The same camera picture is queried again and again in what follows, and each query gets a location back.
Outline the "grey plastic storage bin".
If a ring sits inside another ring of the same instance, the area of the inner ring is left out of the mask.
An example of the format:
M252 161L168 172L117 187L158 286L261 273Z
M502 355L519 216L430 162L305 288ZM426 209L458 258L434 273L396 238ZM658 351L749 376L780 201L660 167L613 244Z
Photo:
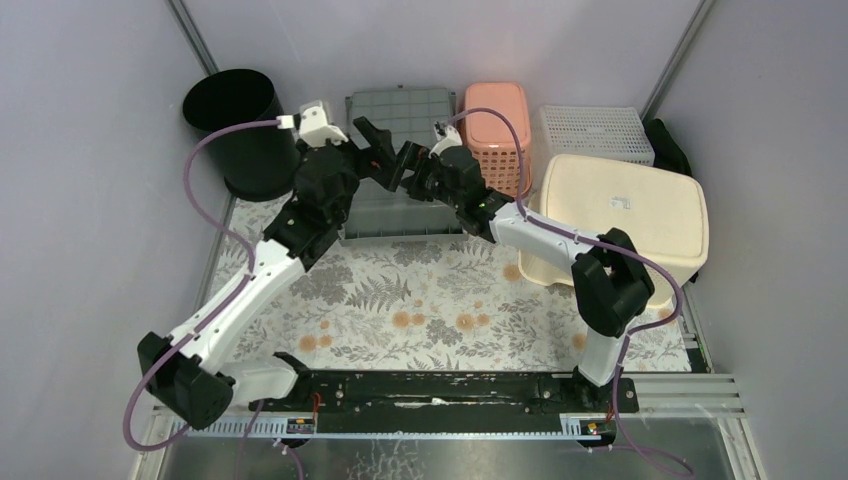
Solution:
M436 142L435 122L454 115L456 94L445 87L406 87L365 90L345 99L348 136L360 148L368 146L353 120L367 118L388 130L399 150L407 141L431 146ZM451 209L439 202L419 202L403 189L388 192L372 179L361 181L344 225L348 242L377 240L415 241L462 237Z

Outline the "pink perforated plastic basket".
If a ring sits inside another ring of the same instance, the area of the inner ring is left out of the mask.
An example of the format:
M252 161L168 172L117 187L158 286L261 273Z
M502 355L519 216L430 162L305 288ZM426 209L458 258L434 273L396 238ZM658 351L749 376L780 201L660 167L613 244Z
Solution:
M464 144L478 161L489 187L510 196L526 195L532 187L532 132L526 94L514 82L483 82L470 85L463 108L488 108L491 113L472 113L460 121Z

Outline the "black cylindrical bin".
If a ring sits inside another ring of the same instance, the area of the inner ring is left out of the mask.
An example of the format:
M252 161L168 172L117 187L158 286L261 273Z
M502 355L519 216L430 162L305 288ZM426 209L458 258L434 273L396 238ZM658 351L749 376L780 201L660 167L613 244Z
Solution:
M230 69L195 84L182 104L186 123L199 138L243 123L270 121L284 113L273 82L251 69ZM260 126L226 133L203 148L235 197L264 202L288 193L300 153L290 130Z

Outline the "white perforated plastic basket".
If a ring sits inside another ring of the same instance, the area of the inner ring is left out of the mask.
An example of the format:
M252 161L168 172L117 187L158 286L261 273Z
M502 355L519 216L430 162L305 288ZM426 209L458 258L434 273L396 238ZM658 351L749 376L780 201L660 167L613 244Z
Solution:
M560 154L654 164L654 149L632 107L543 105L531 117L531 128L542 164Z

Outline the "cream plastic laundry basket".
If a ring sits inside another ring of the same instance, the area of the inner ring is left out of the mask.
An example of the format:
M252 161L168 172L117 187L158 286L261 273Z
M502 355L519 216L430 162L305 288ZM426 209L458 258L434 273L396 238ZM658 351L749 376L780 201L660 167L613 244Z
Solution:
M650 166L571 154L553 157L526 208L587 236L618 228L637 252L683 285L706 263L709 221L693 178Z

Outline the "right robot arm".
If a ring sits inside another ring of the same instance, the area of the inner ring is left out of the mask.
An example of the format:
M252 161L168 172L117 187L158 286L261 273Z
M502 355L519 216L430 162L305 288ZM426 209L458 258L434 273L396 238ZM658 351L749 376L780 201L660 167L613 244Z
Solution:
M462 229L511 246L571 273L581 318L589 328L573 386L575 402L597 412L613 398L625 331L643 313L654 284L635 257L629 236L612 228L583 236L521 210L517 201L486 185L479 163L464 146L440 152L407 141L394 156L391 186L419 201L452 208Z

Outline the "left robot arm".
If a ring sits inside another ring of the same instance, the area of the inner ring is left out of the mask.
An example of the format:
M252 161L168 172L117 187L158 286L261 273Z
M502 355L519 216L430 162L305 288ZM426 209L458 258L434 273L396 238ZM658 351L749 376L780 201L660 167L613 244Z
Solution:
M231 405L273 398L296 411L309 401L310 385L277 356L232 362L231 350L248 324L283 290L304 276L339 240L361 180L373 178L388 190L398 187L402 166L392 135L365 117L354 127L367 141L359 148L319 108L225 127L206 135L191 150L189 172L200 150L228 134L259 128L294 129L302 145L292 196L255 244L223 226L202 208L197 212L247 253L246 264L195 314L168 335L148 333L138 344L142 378L123 419L147 392L190 427L213 424Z

